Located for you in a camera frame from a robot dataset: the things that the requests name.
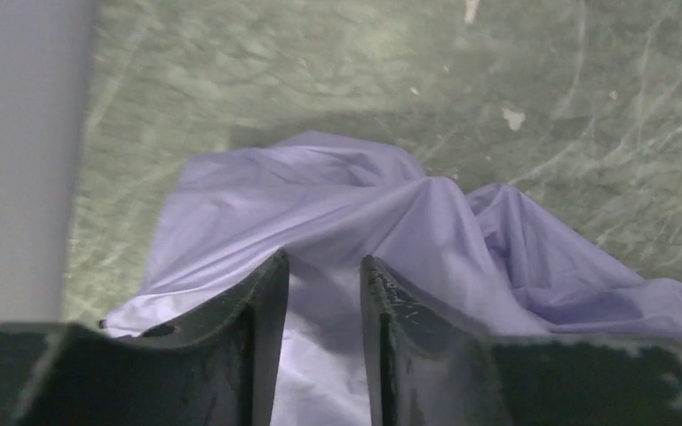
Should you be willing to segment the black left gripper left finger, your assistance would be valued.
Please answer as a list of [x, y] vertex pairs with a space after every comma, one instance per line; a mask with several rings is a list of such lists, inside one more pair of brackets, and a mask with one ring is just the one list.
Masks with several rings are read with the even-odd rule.
[[138, 336], [0, 323], [0, 425], [267, 425], [288, 292], [276, 252]]

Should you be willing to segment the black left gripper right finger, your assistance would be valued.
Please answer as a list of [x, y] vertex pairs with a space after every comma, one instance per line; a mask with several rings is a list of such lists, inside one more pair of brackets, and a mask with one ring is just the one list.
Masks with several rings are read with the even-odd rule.
[[492, 335], [361, 262], [375, 425], [682, 425], [682, 343], [638, 335]]

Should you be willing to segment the lilac and black folding umbrella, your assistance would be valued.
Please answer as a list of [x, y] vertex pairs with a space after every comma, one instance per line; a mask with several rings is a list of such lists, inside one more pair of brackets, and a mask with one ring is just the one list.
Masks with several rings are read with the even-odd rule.
[[397, 146], [317, 131], [192, 158], [163, 206], [142, 289], [106, 330], [171, 320], [278, 249], [290, 283], [275, 425], [369, 424], [367, 255], [493, 332], [682, 338], [681, 282], [641, 277], [519, 189], [464, 193]]

